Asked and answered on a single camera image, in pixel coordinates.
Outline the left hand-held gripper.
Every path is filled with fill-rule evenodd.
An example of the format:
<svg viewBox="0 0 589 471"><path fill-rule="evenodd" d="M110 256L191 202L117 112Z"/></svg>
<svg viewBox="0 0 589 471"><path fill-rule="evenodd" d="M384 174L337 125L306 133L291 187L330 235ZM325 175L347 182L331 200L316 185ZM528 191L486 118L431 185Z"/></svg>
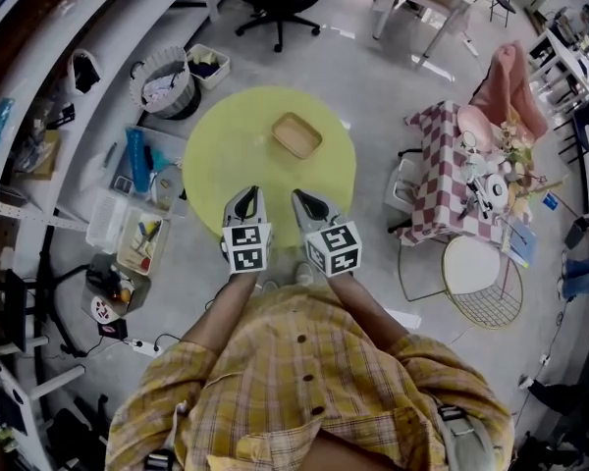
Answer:
<svg viewBox="0 0 589 471"><path fill-rule="evenodd" d="M220 248L230 274L265 270L272 238L262 189L258 185L242 189L226 204L223 214Z"/></svg>

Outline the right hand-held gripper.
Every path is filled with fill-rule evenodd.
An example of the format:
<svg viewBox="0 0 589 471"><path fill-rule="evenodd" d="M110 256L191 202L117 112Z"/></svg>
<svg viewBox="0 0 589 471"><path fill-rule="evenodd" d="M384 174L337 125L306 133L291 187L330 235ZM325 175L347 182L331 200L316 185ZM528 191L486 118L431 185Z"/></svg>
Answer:
<svg viewBox="0 0 589 471"><path fill-rule="evenodd" d="M361 264L362 241L351 221L329 198L296 188L291 194L295 219L308 261L333 278Z"/></svg>

